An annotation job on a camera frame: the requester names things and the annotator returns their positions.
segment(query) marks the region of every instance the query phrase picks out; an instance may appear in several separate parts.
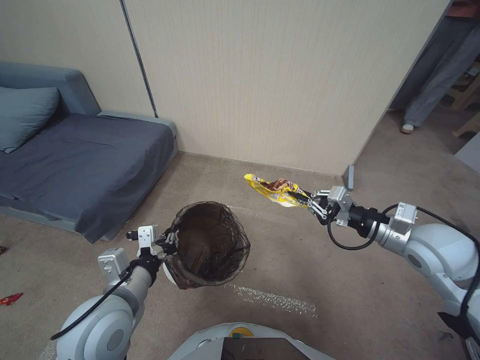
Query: beige wall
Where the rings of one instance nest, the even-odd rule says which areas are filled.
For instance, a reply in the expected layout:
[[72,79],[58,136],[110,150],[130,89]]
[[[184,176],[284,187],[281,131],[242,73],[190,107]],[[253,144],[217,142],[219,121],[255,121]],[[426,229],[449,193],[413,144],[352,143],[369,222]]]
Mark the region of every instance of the beige wall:
[[449,0],[127,0],[181,150],[341,174]]
[[102,110],[153,115],[118,0],[6,0],[0,61],[82,71]]

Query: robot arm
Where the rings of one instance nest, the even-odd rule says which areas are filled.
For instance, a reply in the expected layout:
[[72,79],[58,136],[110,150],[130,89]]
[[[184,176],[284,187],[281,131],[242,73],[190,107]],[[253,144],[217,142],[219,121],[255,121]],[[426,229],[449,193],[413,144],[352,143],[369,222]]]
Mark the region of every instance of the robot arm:
[[126,251],[112,248],[98,257],[106,280],[104,296],[85,301],[74,310],[52,336],[58,339],[58,359],[124,359],[130,337],[144,314],[148,288],[156,280],[165,255],[176,252],[176,244],[157,236],[157,226],[141,226],[127,237],[138,240],[138,259],[130,262]]
[[[439,313],[442,320],[464,339],[478,339],[480,290],[473,289],[468,301],[468,324],[462,317],[467,290],[456,284],[472,280],[476,274],[479,256],[472,239],[444,224],[414,226],[418,213],[414,205],[400,202],[390,206],[386,210],[396,208],[395,214],[390,217],[386,215],[387,211],[379,213],[375,208],[357,206],[343,186],[334,186],[330,191],[317,191],[309,196],[308,199],[297,196],[297,199],[308,205],[322,225],[328,226],[335,244],[343,249],[359,250],[375,241],[384,249],[404,257],[440,295],[444,303],[444,312]],[[355,229],[369,241],[354,247],[339,244],[331,233],[330,224],[333,221],[338,226]]]

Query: sofa cushion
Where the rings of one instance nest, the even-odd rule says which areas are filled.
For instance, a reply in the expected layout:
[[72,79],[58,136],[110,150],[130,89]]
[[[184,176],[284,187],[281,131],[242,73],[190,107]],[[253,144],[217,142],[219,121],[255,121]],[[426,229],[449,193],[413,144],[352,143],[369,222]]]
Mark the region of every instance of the sofa cushion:
[[0,151],[9,154],[30,139],[53,115],[59,98],[56,87],[0,86]]

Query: yellow snack bag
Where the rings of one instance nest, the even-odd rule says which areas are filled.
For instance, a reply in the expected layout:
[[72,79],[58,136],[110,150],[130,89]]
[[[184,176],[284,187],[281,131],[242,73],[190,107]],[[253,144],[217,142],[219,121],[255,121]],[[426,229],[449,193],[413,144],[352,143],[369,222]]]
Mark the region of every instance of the yellow snack bag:
[[284,207],[301,207],[306,208],[307,205],[300,203],[288,192],[298,193],[308,197],[308,195],[296,183],[280,178],[277,181],[267,182],[253,174],[244,176],[248,185],[254,188],[263,196],[269,198],[274,203],[278,203]]

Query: brown trash bag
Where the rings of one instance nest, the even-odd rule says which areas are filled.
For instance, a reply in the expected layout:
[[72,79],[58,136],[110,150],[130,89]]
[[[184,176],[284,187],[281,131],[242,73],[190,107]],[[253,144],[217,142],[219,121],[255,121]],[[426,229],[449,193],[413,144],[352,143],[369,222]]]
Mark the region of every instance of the brown trash bag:
[[242,224],[221,203],[185,206],[164,234],[176,231],[177,253],[168,255],[165,265],[180,289],[228,283],[249,257],[250,242]]

